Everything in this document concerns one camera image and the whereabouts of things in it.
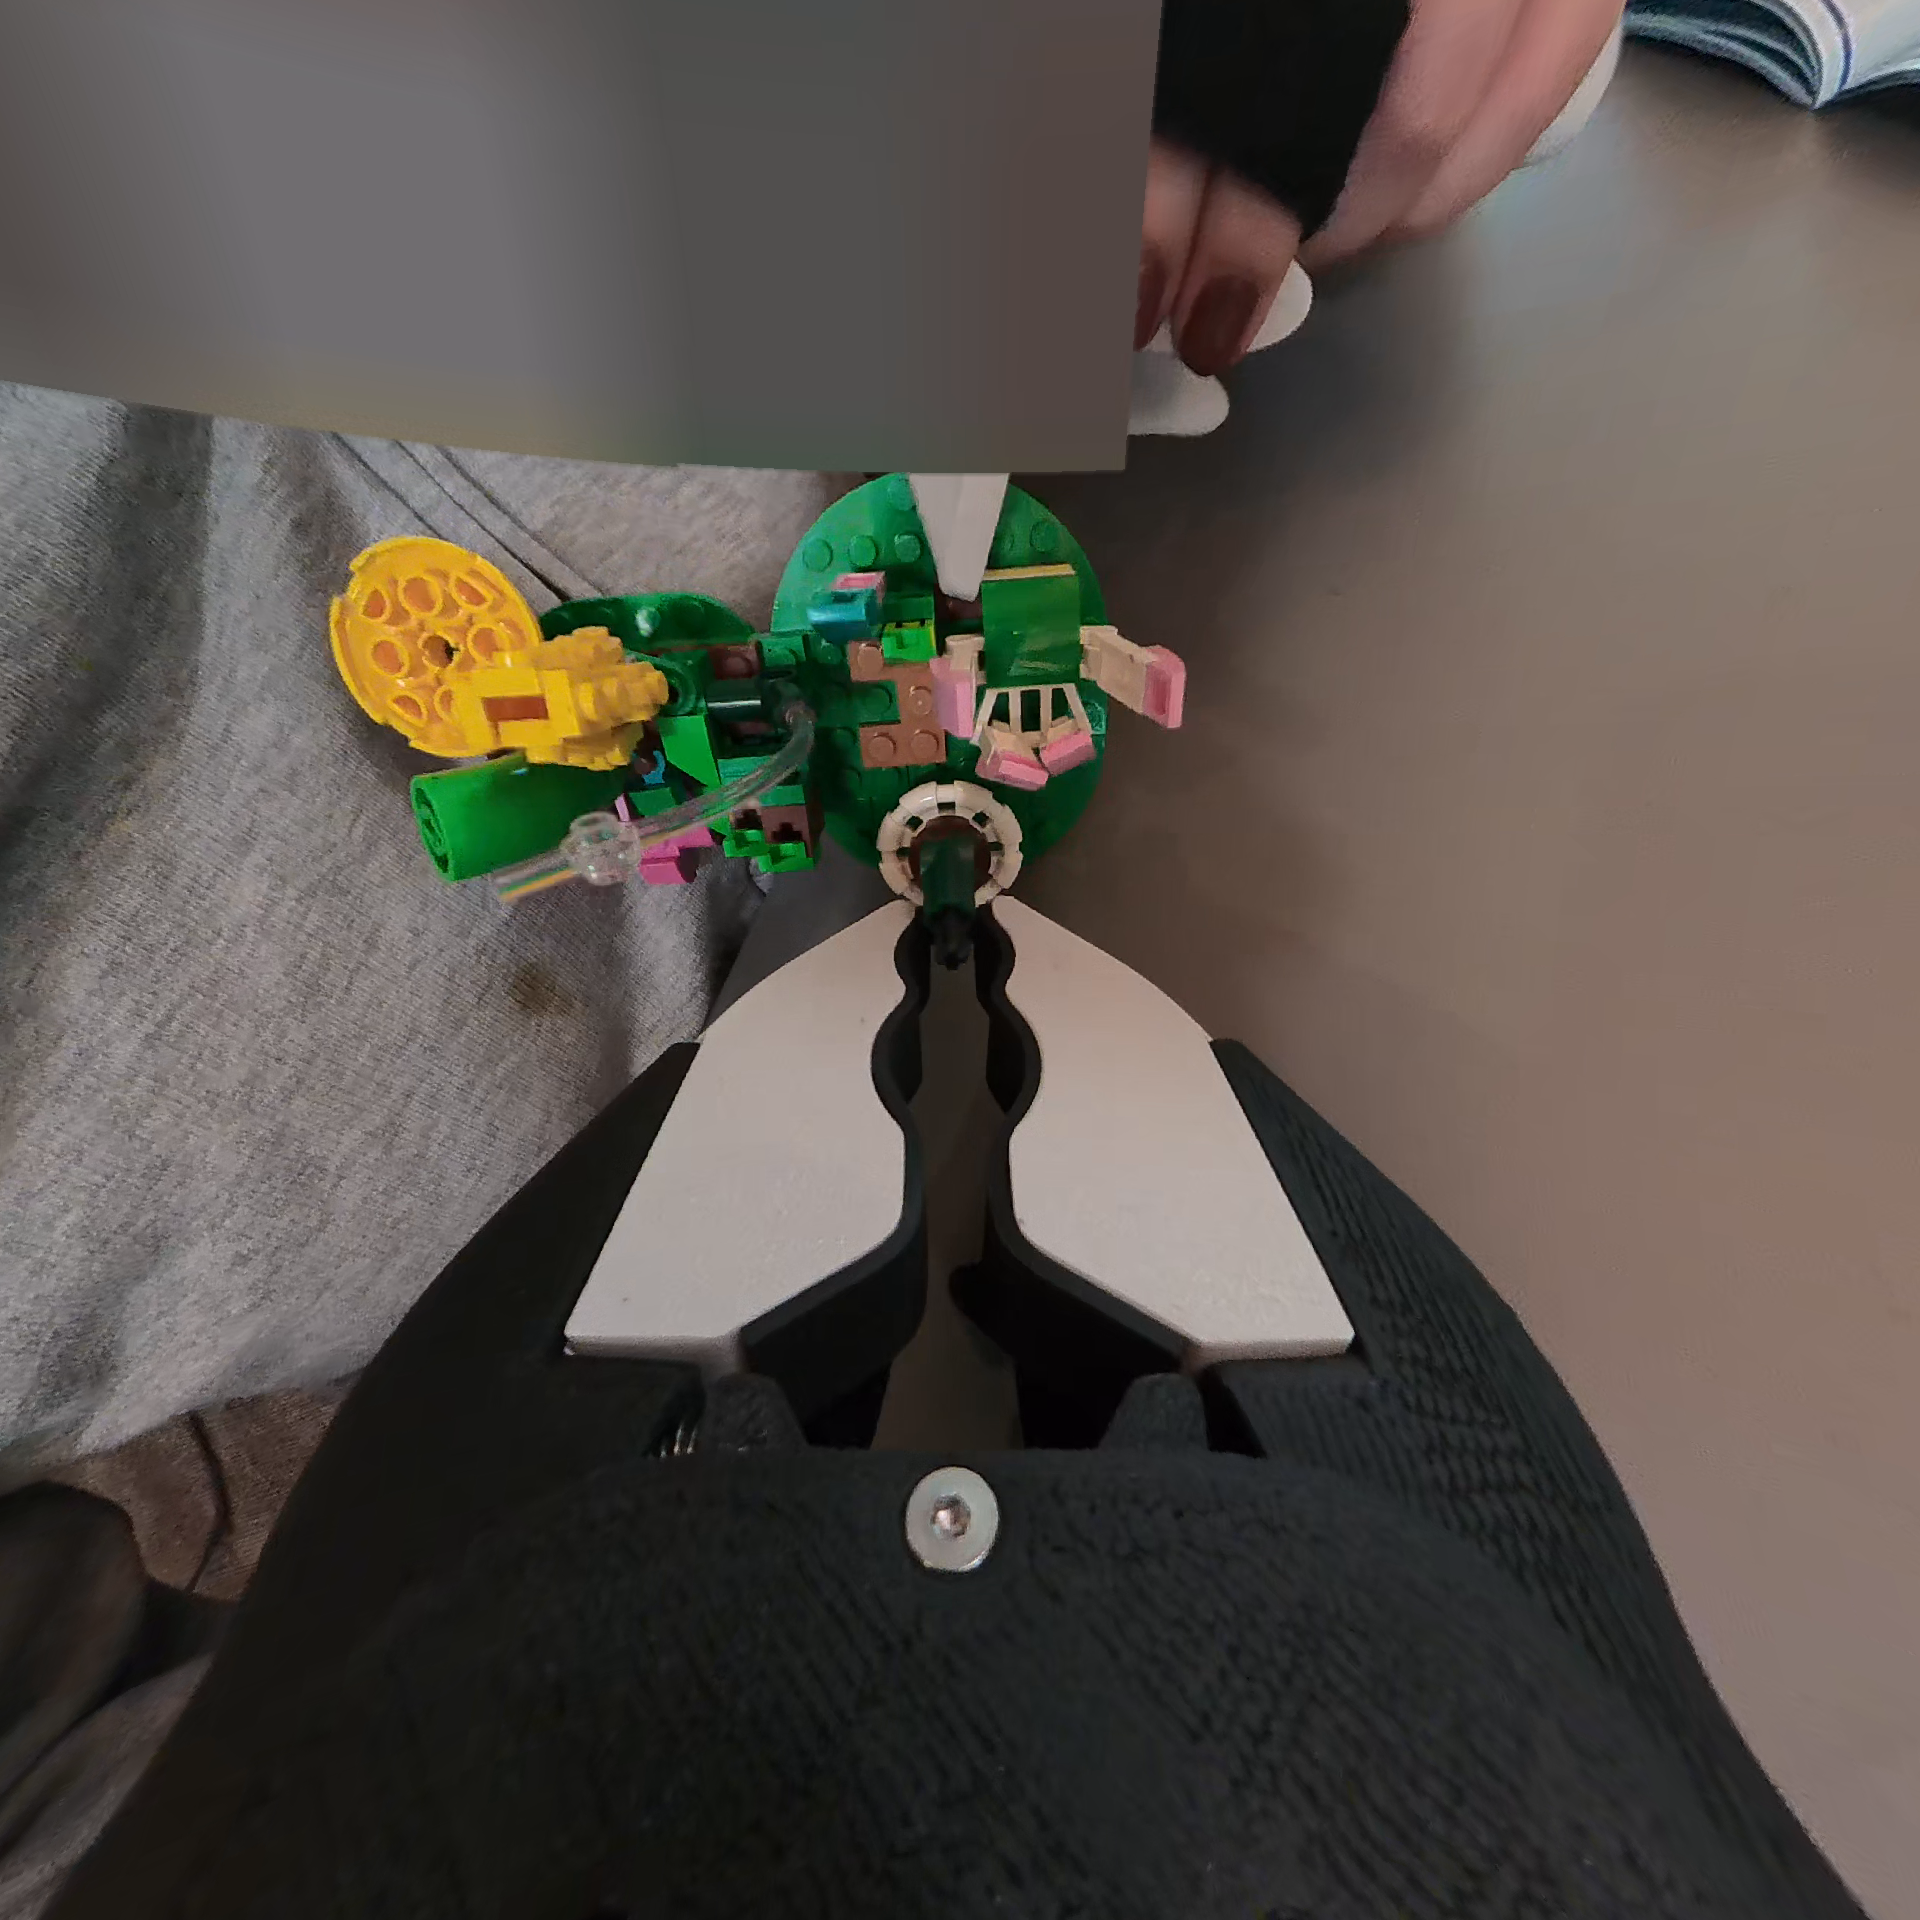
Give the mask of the open lego instruction booklet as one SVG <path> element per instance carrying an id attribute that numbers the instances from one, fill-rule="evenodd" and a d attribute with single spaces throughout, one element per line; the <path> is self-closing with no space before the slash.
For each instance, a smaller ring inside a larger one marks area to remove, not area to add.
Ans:
<path id="1" fill-rule="evenodd" d="M 1624 31 L 1738 63 L 1808 110 L 1918 83 L 1918 1 L 1630 1 Z"/>

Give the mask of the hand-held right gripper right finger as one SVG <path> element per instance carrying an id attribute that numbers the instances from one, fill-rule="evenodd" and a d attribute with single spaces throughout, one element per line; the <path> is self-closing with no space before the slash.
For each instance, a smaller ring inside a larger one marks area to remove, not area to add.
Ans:
<path id="1" fill-rule="evenodd" d="M 979 1258 L 964 1315 L 1023 1412 L 1113 1412 L 1133 1379 L 1342 1356 L 1353 1325 L 1198 1020 L 1009 896 L 973 926 L 988 1015 Z"/>

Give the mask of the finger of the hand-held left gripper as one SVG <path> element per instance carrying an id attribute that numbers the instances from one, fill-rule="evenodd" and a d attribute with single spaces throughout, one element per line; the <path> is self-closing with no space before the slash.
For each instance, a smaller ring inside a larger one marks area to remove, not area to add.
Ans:
<path id="1" fill-rule="evenodd" d="M 909 474 L 938 587 L 977 589 L 989 565 L 1006 474 Z"/>

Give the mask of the dark green lego stem piece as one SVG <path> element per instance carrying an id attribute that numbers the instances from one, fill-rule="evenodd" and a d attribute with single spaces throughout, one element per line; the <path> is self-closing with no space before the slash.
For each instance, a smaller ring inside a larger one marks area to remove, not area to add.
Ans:
<path id="1" fill-rule="evenodd" d="M 915 840 L 919 918 L 928 954 L 944 970 L 957 970 L 972 954 L 975 893 L 988 843 L 968 821 L 941 820 Z"/>

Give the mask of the green lego flower garden model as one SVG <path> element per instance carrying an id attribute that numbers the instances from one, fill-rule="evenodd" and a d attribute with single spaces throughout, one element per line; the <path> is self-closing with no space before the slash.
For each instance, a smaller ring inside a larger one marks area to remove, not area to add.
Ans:
<path id="1" fill-rule="evenodd" d="M 481 553 L 408 535 L 351 559 L 327 632 L 357 708 L 444 761 L 410 783 L 436 871 L 507 901 L 711 857 L 790 875 L 830 840 L 919 915 L 915 841 L 957 820 L 986 841 L 977 912 L 1086 811 L 1112 710 L 1177 729 L 1187 695 L 1009 483 L 979 585 L 939 587 L 901 472 L 820 513 L 768 629 L 679 589 L 536 612 Z"/>

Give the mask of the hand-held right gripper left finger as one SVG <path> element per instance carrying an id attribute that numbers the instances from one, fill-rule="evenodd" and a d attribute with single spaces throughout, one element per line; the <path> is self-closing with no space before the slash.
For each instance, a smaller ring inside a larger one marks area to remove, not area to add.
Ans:
<path id="1" fill-rule="evenodd" d="M 707 1021 L 564 1328 L 577 1358 L 776 1379 L 823 1412 L 925 1301 L 909 1125 L 923 940 L 892 900 Z"/>

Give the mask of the person's grey sweatshirt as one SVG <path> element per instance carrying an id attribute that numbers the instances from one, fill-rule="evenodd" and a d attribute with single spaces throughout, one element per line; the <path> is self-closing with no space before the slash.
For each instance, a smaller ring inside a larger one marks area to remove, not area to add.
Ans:
<path id="1" fill-rule="evenodd" d="M 688 1037 L 760 888 L 518 908 L 419 849 L 350 559 L 765 621 L 846 472 L 606 466 L 3 383 L 3 1916 L 201 1678 L 350 1378 Z"/>

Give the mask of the person's left hand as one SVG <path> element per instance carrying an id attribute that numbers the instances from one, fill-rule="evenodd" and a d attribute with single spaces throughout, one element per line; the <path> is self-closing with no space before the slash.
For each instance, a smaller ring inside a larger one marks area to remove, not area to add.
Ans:
<path id="1" fill-rule="evenodd" d="M 1450 228 L 1511 176 L 1583 83 L 1606 87 L 1620 1 L 1409 1 L 1346 184 L 1293 262 L 1309 275 Z"/>

